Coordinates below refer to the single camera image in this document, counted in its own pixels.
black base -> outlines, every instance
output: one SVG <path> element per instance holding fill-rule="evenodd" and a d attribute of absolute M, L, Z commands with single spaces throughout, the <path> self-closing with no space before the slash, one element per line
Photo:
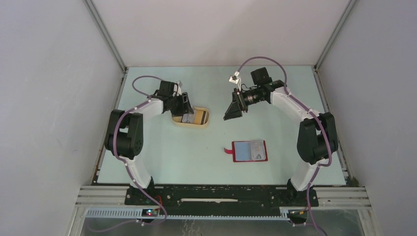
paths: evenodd
<path fill-rule="evenodd" d="M 154 185 L 152 180 L 145 191 L 157 200 L 160 196 L 170 215 L 280 216 L 280 207 L 307 206 L 306 191 L 294 195 L 290 187 L 279 185 Z M 184 198 L 237 199 L 237 202 L 182 202 Z M 310 189 L 310 202 L 312 207 L 319 205 L 313 189 Z M 132 186 L 126 192 L 124 203 L 155 205 Z"/>

white table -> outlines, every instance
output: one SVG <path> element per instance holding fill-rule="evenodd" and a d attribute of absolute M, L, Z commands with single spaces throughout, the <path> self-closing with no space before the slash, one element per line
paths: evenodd
<path fill-rule="evenodd" d="M 250 72 L 261 66 L 246 66 L 241 71 L 243 83 L 251 86 Z M 273 80 L 284 80 L 277 66 L 267 66 Z M 319 92 L 310 66 L 286 66 L 288 87 L 307 105 L 323 112 Z M 142 103 L 145 96 L 135 92 L 132 81 L 141 75 L 154 75 L 168 81 L 182 81 L 191 105 L 210 110 L 206 129 L 178 127 L 166 112 L 144 124 L 141 156 L 155 183 L 165 184 L 286 184 L 300 157 L 297 153 L 299 124 L 277 107 L 260 102 L 249 107 L 243 117 L 223 120 L 235 85 L 228 82 L 237 66 L 131 67 L 127 74 L 119 109 L 127 110 Z M 159 88 L 159 81 L 145 78 L 136 87 L 147 93 Z M 234 163 L 224 153 L 232 141 L 266 141 L 268 161 Z M 98 183 L 129 183 L 123 164 L 106 151 Z M 337 154 L 333 163 L 321 168 L 315 184 L 344 185 Z"/>

gray wall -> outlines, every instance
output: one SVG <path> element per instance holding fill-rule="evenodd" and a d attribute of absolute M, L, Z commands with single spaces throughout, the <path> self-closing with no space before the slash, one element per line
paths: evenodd
<path fill-rule="evenodd" d="M 121 72 L 81 0 L 0 5 L 0 235 L 64 235 Z"/>
<path fill-rule="evenodd" d="M 417 1 L 361 0 L 320 69 L 384 234 L 415 235 Z"/>

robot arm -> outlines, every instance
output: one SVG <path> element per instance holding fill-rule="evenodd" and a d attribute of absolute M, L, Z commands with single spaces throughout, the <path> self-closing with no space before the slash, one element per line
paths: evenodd
<path fill-rule="evenodd" d="M 126 161 L 125 165 L 129 166 L 135 181 L 142 188 L 147 188 L 151 181 L 151 176 L 140 155 L 144 144 L 143 123 L 166 111 L 170 111 L 172 116 L 193 113 L 188 94 L 181 92 L 180 85 L 180 82 L 161 81 L 159 90 L 155 91 L 148 103 L 126 115 L 120 124 L 116 142 L 118 154 Z M 114 131 L 118 119 L 124 112 L 113 110 L 110 114 L 104 146 L 113 155 Z M 126 132 L 120 130 L 125 128 L 128 128 Z"/>
<path fill-rule="evenodd" d="M 251 75 L 256 87 L 247 91 L 235 88 L 232 93 L 232 103 L 223 119 L 241 117 L 242 112 L 248 111 L 248 106 L 267 101 L 283 110 L 294 122 L 299 123 L 297 150 L 301 160 L 287 186 L 297 192 L 304 191 L 318 165 L 327 163 L 329 158 L 324 137 L 322 133 L 317 134 L 316 130 L 319 130 L 319 126 L 310 112 L 318 117 L 325 128 L 332 152 L 338 149 L 334 117 L 331 113 L 320 114 L 312 109 L 306 111 L 294 101 L 296 98 L 288 89 L 288 93 L 285 92 L 282 81 L 272 81 L 265 67 L 252 71 Z"/>

white wall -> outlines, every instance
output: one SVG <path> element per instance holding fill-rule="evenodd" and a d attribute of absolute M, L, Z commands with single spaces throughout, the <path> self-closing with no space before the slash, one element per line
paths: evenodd
<path fill-rule="evenodd" d="M 415 235 L 417 1 L 361 0 L 320 72 L 385 235 Z"/>
<path fill-rule="evenodd" d="M 349 0 L 94 2 L 127 66 L 313 65 Z"/>
<path fill-rule="evenodd" d="M 0 235 L 64 235 L 121 71 L 81 0 L 0 7 Z"/>

